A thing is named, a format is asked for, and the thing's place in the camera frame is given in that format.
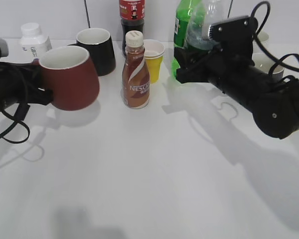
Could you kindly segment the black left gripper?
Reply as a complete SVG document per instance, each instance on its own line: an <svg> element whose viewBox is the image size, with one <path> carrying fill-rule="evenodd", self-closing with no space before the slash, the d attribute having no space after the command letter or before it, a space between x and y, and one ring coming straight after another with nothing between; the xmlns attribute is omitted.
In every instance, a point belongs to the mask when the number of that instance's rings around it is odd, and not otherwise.
<svg viewBox="0 0 299 239"><path fill-rule="evenodd" d="M46 106L53 101L53 91L44 88L38 64L5 62L4 65L7 73L4 87L5 108L22 102Z"/></svg>

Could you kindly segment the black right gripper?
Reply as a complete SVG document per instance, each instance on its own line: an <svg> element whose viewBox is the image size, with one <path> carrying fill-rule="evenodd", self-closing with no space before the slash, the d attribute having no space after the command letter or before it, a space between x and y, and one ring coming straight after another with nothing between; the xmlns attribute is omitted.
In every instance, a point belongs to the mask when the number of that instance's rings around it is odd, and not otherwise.
<svg viewBox="0 0 299 239"><path fill-rule="evenodd" d="M241 66L250 65L252 54L251 41L223 41L207 52L176 47L174 57L180 67L175 78L181 84L223 78Z"/></svg>

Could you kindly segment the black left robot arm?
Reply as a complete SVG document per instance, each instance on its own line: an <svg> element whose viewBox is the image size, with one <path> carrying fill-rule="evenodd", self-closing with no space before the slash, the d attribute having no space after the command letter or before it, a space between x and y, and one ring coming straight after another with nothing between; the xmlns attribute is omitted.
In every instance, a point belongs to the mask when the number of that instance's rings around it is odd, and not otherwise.
<svg viewBox="0 0 299 239"><path fill-rule="evenodd" d="M0 62L0 111L13 104L46 106L52 101L53 91L44 88L38 64Z"/></svg>

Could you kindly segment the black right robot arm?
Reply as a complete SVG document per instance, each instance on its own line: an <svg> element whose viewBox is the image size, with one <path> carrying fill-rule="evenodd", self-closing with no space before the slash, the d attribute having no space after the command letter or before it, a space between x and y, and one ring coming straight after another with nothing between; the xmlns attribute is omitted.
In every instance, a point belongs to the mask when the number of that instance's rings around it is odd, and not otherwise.
<svg viewBox="0 0 299 239"><path fill-rule="evenodd" d="M251 43L220 43L207 52L176 47L176 79L214 85L247 109L264 134L284 139L299 130L299 79L274 79L255 67L252 53Z"/></svg>

